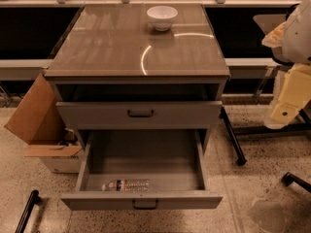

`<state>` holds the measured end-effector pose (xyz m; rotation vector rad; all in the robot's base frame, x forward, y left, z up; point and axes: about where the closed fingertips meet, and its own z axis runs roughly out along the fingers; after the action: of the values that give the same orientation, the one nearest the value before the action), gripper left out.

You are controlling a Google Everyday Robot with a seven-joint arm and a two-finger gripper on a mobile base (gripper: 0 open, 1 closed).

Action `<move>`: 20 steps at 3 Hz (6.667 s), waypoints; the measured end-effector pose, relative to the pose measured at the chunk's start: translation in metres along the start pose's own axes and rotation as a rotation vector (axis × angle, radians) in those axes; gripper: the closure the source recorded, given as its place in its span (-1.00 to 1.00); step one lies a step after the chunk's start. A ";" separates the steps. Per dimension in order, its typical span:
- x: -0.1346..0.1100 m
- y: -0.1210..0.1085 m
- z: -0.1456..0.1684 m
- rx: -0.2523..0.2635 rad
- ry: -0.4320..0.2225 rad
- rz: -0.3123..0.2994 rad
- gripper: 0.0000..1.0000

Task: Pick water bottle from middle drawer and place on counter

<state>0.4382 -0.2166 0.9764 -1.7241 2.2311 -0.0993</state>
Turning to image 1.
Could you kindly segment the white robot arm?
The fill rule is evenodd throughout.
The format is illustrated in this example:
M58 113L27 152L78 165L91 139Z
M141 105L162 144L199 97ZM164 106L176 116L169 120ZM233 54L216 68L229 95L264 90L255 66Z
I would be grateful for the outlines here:
M278 82L281 87L274 88L264 120L267 128L281 129L311 101L311 0L302 0L261 42L272 49L280 47L283 57L293 64Z

